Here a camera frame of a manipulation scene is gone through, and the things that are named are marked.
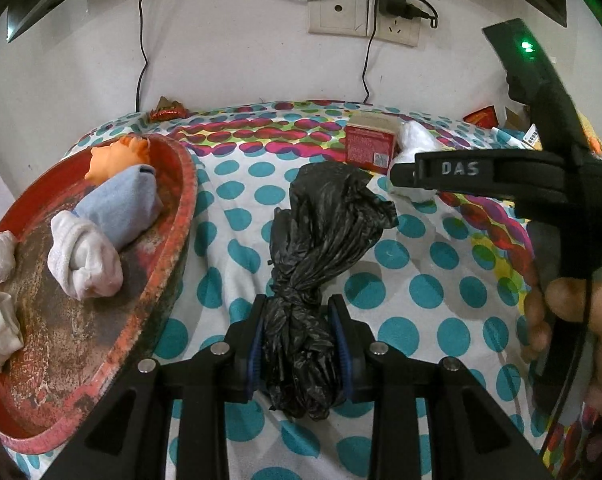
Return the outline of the person's right hand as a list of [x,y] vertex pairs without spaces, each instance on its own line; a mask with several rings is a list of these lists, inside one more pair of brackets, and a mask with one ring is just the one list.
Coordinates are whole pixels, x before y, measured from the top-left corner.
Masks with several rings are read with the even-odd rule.
[[530,290],[524,303],[528,330],[528,344],[522,350],[524,359],[539,359],[554,342],[553,326],[546,321],[548,313],[576,326],[579,334],[591,333],[595,338],[594,365],[583,400],[602,416],[602,282],[556,278],[542,287],[535,262],[529,264],[525,281]]

